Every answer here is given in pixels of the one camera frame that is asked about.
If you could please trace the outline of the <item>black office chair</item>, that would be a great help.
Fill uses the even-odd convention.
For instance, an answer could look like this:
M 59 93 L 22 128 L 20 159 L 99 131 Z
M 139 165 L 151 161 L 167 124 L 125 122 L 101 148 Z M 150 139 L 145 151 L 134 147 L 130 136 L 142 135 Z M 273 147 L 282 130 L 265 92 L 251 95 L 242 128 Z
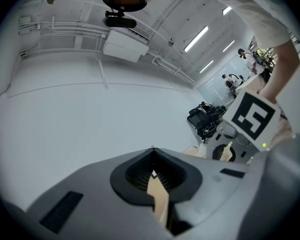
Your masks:
M 222 116 L 227 111 L 224 105 L 214 106 L 202 101 L 189 111 L 187 121 L 195 128 L 197 135 L 205 144 L 217 131 L 217 126 L 223 121 Z

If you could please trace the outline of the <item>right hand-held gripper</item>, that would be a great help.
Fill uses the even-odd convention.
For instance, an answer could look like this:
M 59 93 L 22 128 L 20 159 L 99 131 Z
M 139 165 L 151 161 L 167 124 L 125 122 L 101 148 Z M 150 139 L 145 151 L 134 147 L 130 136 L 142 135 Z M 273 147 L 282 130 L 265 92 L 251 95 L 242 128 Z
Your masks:
M 246 164 L 258 151 L 270 150 L 280 117 L 279 106 L 250 89 L 241 89 L 209 139 L 206 158 L 220 160 L 223 154 L 224 162 Z

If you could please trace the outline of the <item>person's white printed shirt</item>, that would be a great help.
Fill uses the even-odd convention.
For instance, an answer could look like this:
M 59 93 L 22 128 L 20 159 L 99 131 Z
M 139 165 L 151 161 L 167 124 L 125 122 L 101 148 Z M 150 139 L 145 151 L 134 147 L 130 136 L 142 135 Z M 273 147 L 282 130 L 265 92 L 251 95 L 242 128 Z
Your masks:
M 287 28 L 253 0 L 217 1 L 230 7 L 245 22 L 259 48 L 275 48 L 291 40 Z

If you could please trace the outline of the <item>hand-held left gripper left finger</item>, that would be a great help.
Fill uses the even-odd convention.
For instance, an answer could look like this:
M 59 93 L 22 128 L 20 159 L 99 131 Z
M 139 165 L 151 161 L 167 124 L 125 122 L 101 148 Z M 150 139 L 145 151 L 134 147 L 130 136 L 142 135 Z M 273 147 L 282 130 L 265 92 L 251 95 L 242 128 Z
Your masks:
M 5 207 L 34 240 L 171 240 L 173 235 L 160 225 L 152 207 L 131 205 L 111 187 L 112 171 L 141 153 L 126 153 L 76 170 L 39 196 L 27 211 L 8 201 Z M 40 222 L 61 201 L 73 211 L 55 233 Z

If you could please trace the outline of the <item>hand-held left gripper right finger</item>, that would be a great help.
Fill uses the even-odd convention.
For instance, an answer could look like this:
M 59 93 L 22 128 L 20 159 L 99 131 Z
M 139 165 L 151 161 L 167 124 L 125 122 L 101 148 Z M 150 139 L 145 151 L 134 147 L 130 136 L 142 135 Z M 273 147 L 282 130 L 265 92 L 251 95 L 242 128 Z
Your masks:
M 251 164 L 174 152 L 202 182 L 177 203 L 178 234 L 155 240 L 291 240 L 300 236 L 300 135 L 255 154 Z

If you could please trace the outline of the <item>white ceiling pipes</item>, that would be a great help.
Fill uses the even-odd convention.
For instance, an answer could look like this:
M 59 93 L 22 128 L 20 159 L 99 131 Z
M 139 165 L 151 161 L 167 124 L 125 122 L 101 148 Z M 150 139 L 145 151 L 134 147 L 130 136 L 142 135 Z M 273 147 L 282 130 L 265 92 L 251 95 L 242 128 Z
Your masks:
M 90 38 L 104 39 L 109 35 L 110 30 L 88 23 L 73 21 L 29 21 L 18 23 L 18 35 L 25 37 L 35 34 L 32 44 L 22 49 L 23 52 L 35 50 L 40 46 L 40 42 L 45 38 L 65 37 L 65 38 Z

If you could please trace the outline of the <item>light wooden table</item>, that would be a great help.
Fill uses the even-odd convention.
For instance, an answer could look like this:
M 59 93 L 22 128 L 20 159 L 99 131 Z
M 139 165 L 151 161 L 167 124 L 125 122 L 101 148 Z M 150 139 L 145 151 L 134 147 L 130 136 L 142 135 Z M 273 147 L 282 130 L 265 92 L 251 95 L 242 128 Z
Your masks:
M 150 174 L 147 185 L 147 194 L 154 199 L 154 216 L 159 224 L 166 228 L 169 210 L 169 194 L 164 188 L 155 170 Z

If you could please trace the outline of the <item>person's right forearm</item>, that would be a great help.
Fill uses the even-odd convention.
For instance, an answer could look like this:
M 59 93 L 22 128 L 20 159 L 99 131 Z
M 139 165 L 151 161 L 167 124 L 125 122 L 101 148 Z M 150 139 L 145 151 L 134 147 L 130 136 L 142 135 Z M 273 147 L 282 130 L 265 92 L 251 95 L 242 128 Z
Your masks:
M 277 54 L 278 60 L 267 84 L 259 94 L 271 103 L 276 104 L 277 95 L 299 67 L 300 58 L 291 40 L 274 47 L 273 50 Z

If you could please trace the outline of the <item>white air conditioning unit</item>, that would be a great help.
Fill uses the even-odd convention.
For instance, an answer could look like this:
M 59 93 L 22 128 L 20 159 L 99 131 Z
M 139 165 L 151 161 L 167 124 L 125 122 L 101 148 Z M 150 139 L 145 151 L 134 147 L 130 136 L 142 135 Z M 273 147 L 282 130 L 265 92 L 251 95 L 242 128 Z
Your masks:
M 103 46 L 103 54 L 136 63 L 149 47 L 123 33 L 111 30 Z

